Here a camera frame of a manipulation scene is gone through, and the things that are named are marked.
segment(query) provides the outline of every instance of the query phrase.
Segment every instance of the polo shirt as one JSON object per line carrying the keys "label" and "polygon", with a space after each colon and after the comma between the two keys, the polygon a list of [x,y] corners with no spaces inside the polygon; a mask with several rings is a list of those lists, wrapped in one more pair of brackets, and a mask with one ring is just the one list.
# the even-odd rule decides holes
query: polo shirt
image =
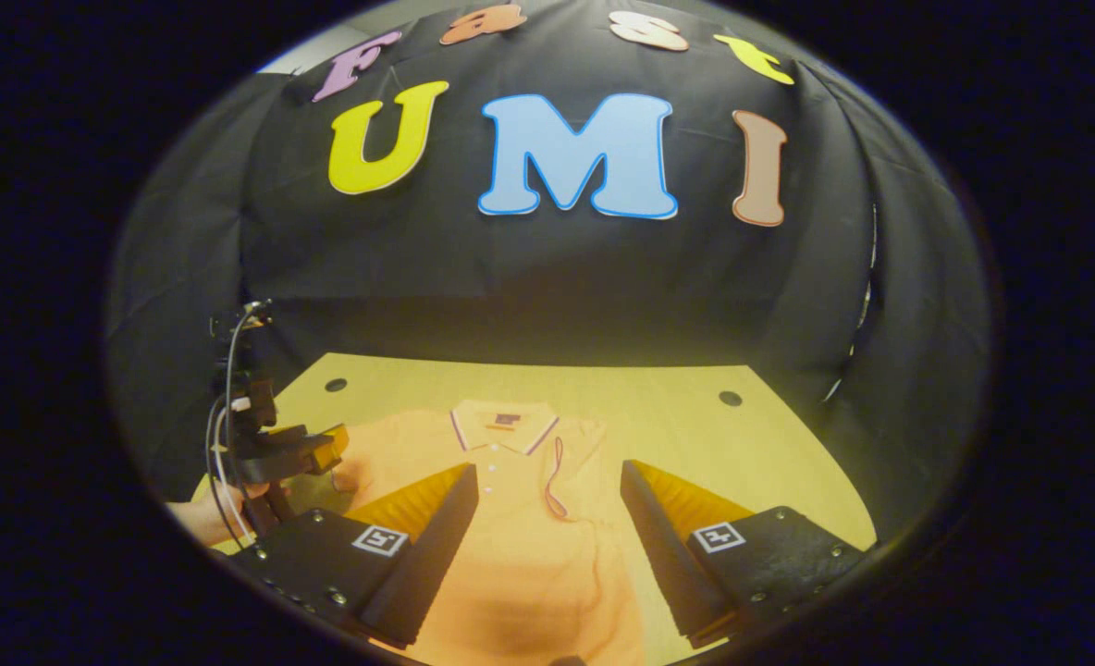
{"label": "polo shirt", "polygon": [[437,665],[644,663],[639,606],[618,532],[606,425],[551,405],[462,401],[348,427],[336,487],[351,510],[446,468],[477,469],[477,508],[415,644]]}

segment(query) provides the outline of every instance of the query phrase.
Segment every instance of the black cloth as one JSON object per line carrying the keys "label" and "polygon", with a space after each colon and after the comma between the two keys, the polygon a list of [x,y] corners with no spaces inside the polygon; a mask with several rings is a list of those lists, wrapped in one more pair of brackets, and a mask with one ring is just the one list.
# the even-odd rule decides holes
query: black cloth
{"label": "black cloth", "polygon": [[[878,102],[763,26],[629,0],[521,5],[526,24],[451,46],[438,39],[466,9],[399,26],[401,41],[353,87],[319,102],[332,62],[256,74],[207,116],[238,122],[205,118],[189,130],[134,215],[135,229],[165,232],[149,241],[130,231],[117,260],[127,300],[113,305],[116,401],[153,478],[175,493],[193,482],[172,479],[197,479],[199,468],[187,469],[196,437],[163,423],[200,433],[210,370],[201,328],[242,288],[277,303],[277,323],[255,334],[278,389],[327,351],[747,364],[839,460],[878,535],[906,526],[961,467],[995,345],[986,256],[948,177]],[[690,49],[619,38],[608,14],[620,9],[671,22]],[[795,85],[752,71],[714,34],[751,41]],[[382,101],[365,146],[379,159],[395,142],[395,95],[433,80],[449,89],[415,169],[374,193],[333,188],[333,119]],[[596,211],[603,168],[569,210],[544,195],[530,215],[480,211],[496,138],[481,106],[543,94],[580,130],[619,92],[673,106],[662,123],[673,218]],[[780,227],[730,210],[746,169],[734,110],[787,133]],[[204,174],[221,175],[215,185]]]}

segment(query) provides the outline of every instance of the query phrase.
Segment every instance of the wooden table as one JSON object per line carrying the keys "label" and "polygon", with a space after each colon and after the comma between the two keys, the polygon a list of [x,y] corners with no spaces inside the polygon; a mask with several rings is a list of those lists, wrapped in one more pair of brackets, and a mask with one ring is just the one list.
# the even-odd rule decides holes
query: wooden table
{"label": "wooden table", "polygon": [[[327,382],[339,378],[346,388],[327,391]],[[740,397],[741,404],[722,401],[725,391]],[[604,422],[602,464],[614,487],[622,461],[637,459],[754,512],[793,507],[857,549],[876,541],[868,512],[842,469],[747,366],[489,366],[327,354],[277,395],[277,423],[302,423],[313,433],[414,409],[447,413],[462,400],[549,403],[562,416]],[[297,510],[348,508],[349,497],[333,491],[328,475],[301,475],[285,484]],[[195,497],[205,493],[204,479]],[[671,663],[701,652],[679,635],[620,503],[616,515],[648,662]],[[218,549],[234,552],[234,544]]]}

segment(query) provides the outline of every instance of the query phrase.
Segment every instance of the letter u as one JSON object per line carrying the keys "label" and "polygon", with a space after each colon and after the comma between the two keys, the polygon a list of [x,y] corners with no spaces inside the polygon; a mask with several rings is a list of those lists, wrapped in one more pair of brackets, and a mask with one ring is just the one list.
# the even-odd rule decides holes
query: letter u
{"label": "letter u", "polygon": [[388,157],[379,160],[362,159],[366,146],[366,126],[371,116],[383,108],[383,102],[367,102],[344,111],[333,122],[333,147],[330,148],[330,185],[344,194],[372,193],[395,184],[407,175],[428,142],[428,126],[433,119],[433,101],[448,90],[445,80],[433,80],[404,90],[395,95],[403,106],[399,136]]}

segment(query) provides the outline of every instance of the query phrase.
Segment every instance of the light blue letter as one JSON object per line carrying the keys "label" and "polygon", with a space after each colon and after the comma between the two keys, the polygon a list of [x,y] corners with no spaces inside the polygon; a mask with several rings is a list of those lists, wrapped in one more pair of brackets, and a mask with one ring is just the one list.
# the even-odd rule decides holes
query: light blue letter
{"label": "light blue letter", "polygon": [[679,210],[662,174],[662,118],[670,102],[647,94],[611,94],[580,134],[539,94],[499,97],[481,108],[494,118],[494,176],[477,207],[485,215],[535,210],[539,194],[527,188],[527,160],[543,177],[556,206],[568,210],[599,161],[606,182],[592,207],[608,216],[666,219]]}

